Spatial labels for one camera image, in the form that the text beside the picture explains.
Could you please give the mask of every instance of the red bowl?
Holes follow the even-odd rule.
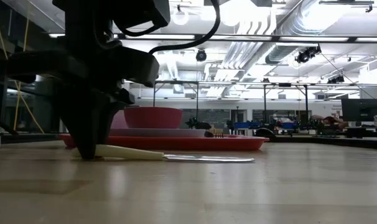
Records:
[[[126,108],[124,114],[129,128],[177,129],[183,111],[175,108],[138,107]]]

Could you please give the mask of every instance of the table surface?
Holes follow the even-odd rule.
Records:
[[[72,159],[3,145],[2,223],[377,223],[377,150],[266,143],[250,164]]]

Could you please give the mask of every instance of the computer monitor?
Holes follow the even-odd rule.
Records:
[[[377,99],[341,99],[344,121],[374,121]]]

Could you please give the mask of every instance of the red tray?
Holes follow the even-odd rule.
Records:
[[[59,138],[68,147],[75,147],[69,134]],[[255,151],[259,150],[267,138],[227,135],[224,138],[149,138],[110,136],[108,145],[131,147],[147,150],[183,150],[183,151]]]

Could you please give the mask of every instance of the metal blade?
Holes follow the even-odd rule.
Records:
[[[196,162],[254,162],[254,158],[219,157],[219,156],[180,156],[164,155],[169,161],[196,161]]]

